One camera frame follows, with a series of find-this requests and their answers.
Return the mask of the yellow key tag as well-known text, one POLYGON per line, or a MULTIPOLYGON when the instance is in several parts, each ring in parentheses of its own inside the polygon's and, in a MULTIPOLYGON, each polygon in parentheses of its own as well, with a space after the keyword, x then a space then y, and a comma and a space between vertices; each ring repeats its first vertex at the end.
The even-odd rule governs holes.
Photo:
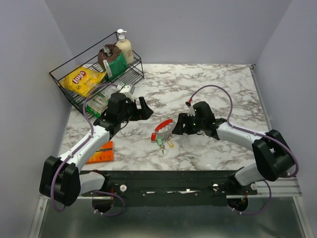
POLYGON ((168 144, 168 146, 169 146, 170 148, 173 148, 173 147, 174 147, 174 144, 173 144, 173 142, 172 142, 171 139, 167 139, 167 140, 166 140, 166 143, 168 144))

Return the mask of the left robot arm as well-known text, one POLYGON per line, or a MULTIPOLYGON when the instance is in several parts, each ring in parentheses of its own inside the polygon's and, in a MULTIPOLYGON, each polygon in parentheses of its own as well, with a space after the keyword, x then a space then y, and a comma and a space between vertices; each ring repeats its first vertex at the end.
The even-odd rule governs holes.
POLYGON ((104 196, 109 192, 108 175, 92 171, 81 174, 81 170, 93 154, 110 141, 126 121, 147 120, 153 110, 139 97, 141 107, 122 93, 115 93, 103 114, 90 124, 88 132, 73 148, 59 157, 49 156, 45 162, 39 191, 53 203, 72 205, 77 197, 90 191, 104 196))

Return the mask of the red key tag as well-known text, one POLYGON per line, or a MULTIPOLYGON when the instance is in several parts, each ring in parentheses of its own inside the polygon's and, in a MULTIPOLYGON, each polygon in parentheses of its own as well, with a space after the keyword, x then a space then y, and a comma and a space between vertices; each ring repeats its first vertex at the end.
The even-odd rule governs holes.
POLYGON ((157 141, 157 134, 154 132, 151 134, 151 142, 154 143, 157 141))

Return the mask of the steel key organizer red handle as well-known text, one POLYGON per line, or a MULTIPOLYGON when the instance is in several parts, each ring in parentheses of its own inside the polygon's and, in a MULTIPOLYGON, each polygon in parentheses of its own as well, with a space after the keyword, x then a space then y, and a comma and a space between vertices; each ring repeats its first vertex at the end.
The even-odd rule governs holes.
POLYGON ((154 130, 157 137, 160 136, 163 141, 172 137, 172 130, 174 129, 176 122, 173 119, 167 119, 161 122, 154 130))

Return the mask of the green key tag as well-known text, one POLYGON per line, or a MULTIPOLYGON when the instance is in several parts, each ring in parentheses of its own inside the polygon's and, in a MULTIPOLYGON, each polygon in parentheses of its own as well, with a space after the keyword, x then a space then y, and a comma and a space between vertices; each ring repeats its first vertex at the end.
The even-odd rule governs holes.
POLYGON ((163 144, 162 139, 161 139, 160 136, 158 136, 158 137, 156 138, 156 142, 157 142, 158 146, 161 146, 161 145, 163 144))

